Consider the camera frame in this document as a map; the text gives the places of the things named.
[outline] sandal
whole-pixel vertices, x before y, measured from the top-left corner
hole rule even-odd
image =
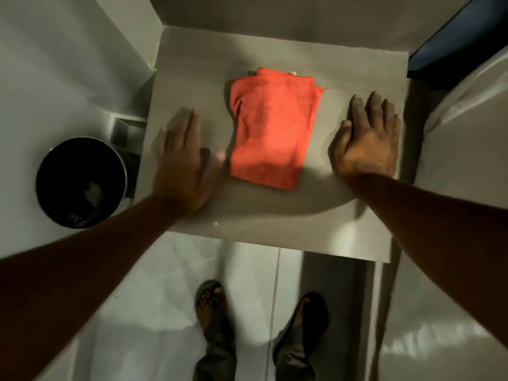
[[[210,343],[212,339],[222,334],[225,339],[234,339],[233,328],[229,319],[220,312],[219,300],[217,295],[214,293],[216,288],[223,288],[220,282],[213,279],[209,279],[201,283],[196,291],[194,297],[194,307],[198,307],[201,297],[206,293],[210,292],[210,298],[208,300],[208,307],[210,308],[210,322],[203,331],[206,342]]]
[[[303,324],[294,328],[293,323],[304,298],[310,302],[303,309]],[[277,365],[277,357],[280,350],[286,344],[297,343],[303,346],[305,356],[308,357],[315,350],[320,338],[326,332],[329,324],[328,308],[323,296],[316,292],[305,294],[296,304],[293,315],[287,325],[282,329],[277,338],[277,344],[273,349],[273,363]]]

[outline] left hand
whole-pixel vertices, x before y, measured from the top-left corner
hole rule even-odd
[[[180,205],[185,212],[199,210],[213,193],[222,171],[225,152],[213,155],[201,173],[200,113],[190,110],[175,125],[164,128],[154,146],[159,166],[153,195]]]

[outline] folded red cloth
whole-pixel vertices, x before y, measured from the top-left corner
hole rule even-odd
[[[267,68],[235,80],[230,105],[238,129],[231,175],[252,183],[295,187],[324,89],[314,78]]]

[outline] hand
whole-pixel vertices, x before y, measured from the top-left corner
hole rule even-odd
[[[183,211],[199,210],[216,187],[225,152],[212,156],[201,173],[201,115],[195,111],[177,114],[154,143],[159,166],[153,181],[153,195],[175,201]]]
[[[342,121],[332,148],[332,164],[344,182],[362,173],[376,173],[393,178],[397,168],[402,120],[394,105],[372,92],[363,106],[362,98],[351,99],[352,122]]]

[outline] forearm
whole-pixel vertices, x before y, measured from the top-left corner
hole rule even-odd
[[[0,336],[9,351],[0,378],[37,376],[181,215],[149,197],[92,229],[1,260]]]
[[[508,346],[508,211],[415,188],[377,174],[350,183],[411,259]]]

